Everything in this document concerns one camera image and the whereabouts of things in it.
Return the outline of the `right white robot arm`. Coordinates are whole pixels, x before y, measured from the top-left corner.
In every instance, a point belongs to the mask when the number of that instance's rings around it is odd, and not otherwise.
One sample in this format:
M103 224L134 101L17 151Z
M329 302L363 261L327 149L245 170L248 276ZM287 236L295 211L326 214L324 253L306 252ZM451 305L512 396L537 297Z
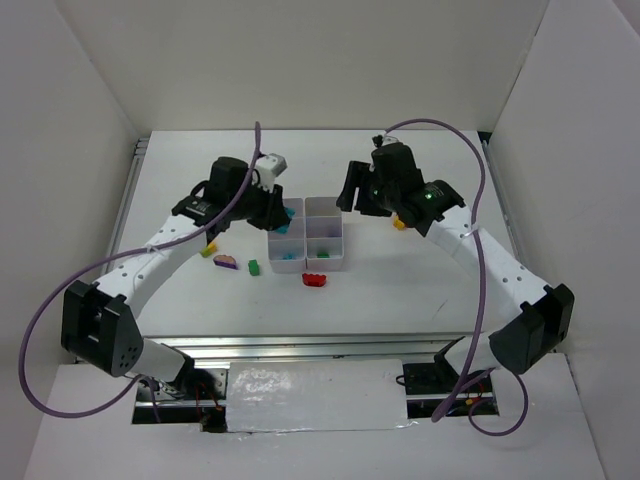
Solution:
M481 334L471 371L528 371L567 336L575 296L527 270L489 232L477 226L462 196L443 180L427 182L411 149L391 143L369 163L348 165L337 207L363 215L397 215L439 246L472 277L486 275L486 294L499 329Z

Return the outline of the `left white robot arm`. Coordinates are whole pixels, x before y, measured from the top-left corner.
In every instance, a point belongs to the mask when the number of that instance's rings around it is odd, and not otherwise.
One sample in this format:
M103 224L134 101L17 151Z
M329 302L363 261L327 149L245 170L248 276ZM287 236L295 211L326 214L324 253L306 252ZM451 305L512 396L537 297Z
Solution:
M173 207L141 254L91 284L76 280L66 289L62 347L114 378L145 375L179 396L211 385L211 375L189 355L144 338L137 318L160 287L232 222L264 231L290 223L276 182L286 168L276 154L260 156L255 165L218 158L209 178Z

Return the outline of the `yellow and lime lego stack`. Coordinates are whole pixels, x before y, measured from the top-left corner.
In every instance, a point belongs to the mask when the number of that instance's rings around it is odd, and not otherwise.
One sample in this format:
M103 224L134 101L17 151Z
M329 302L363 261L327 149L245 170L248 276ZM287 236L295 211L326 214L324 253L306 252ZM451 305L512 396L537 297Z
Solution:
M217 244L214 241L212 241L200 251L200 255L203 258L208 258L212 256L214 253L216 253L217 251L218 251Z

